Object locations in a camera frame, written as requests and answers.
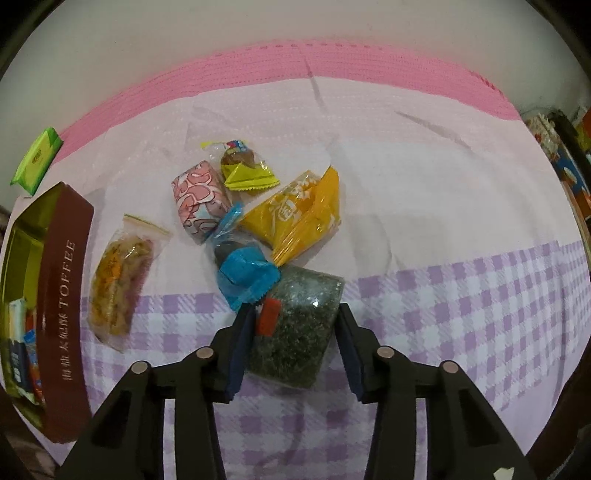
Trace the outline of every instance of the pink stripe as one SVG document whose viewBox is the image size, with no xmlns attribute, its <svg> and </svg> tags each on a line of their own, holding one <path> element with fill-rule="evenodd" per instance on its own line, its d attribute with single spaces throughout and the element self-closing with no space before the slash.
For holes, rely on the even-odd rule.
<svg viewBox="0 0 591 480">
<path fill-rule="evenodd" d="M 456 99 L 501 119 L 519 119 L 513 105 L 493 84 L 459 65 L 389 46 L 287 41 L 193 60 L 115 95 L 60 134 L 64 145 L 55 161 L 109 128 L 170 100 L 311 76 L 393 85 Z"/>
</svg>

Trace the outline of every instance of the purple checkered tablecloth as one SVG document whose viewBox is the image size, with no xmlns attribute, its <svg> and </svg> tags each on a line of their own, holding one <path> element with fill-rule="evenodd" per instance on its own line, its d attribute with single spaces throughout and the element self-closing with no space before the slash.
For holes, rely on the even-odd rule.
<svg viewBox="0 0 591 480">
<path fill-rule="evenodd" d="M 360 278 L 347 283 L 343 301 L 381 343 L 412 360 L 454 359 L 498 412 L 589 340 L 591 285 L 581 242 Z M 142 297 L 125 354 L 99 344 L 83 321 L 93 411 L 133 360 L 177 361 L 232 320 L 219 293 Z M 171 402 L 165 414 L 168 478 L 174 478 L 172 408 Z M 334 340 L 309 391 L 247 374 L 235 401 L 216 406 L 228 478 L 361 479 L 374 415 L 349 391 Z M 417 478 L 426 468 L 425 415 L 419 404 Z"/>
</svg>

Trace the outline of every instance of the pink patterned package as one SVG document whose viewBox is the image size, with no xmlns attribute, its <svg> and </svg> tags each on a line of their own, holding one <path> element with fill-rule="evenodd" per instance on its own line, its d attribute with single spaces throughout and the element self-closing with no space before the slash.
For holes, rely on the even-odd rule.
<svg viewBox="0 0 591 480">
<path fill-rule="evenodd" d="M 176 177 L 172 185 L 183 227 L 204 241 L 232 206 L 223 183 L 204 160 Z"/>
</svg>

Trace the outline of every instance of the green tissue packet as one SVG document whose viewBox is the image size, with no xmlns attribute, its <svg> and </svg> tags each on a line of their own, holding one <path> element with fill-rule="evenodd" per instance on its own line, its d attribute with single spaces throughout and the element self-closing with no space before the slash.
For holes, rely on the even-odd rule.
<svg viewBox="0 0 591 480">
<path fill-rule="evenodd" d="M 21 160 L 10 185 L 18 183 L 28 193 L 35 195 L 49 165 L 62 145 L 63 141 L 56 130 L 52 127 L 46 128 Z"/>
<path fill-rule="evenodd" d="M 289 264 L 280 271 L 279 283 L 263 301 L 248 369 L 289 387 L 311 388 L 333 332 L 345 281 Z M 272 320 L 265 314 L 269 300 L 278 308 Z"/>
</svg>

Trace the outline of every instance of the orange plastic wrapper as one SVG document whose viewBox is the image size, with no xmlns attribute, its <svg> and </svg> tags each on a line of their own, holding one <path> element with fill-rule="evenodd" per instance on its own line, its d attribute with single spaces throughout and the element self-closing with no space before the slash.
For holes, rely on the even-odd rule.
<svg viewBox="0 0 591 480">
<path fill-rule="evenodd" d="M 251 210 L 241 225 L 266 242 L 278 267 L 309 249 L 340 223 L 339 174 L 310 171 Z"/>
</svg>

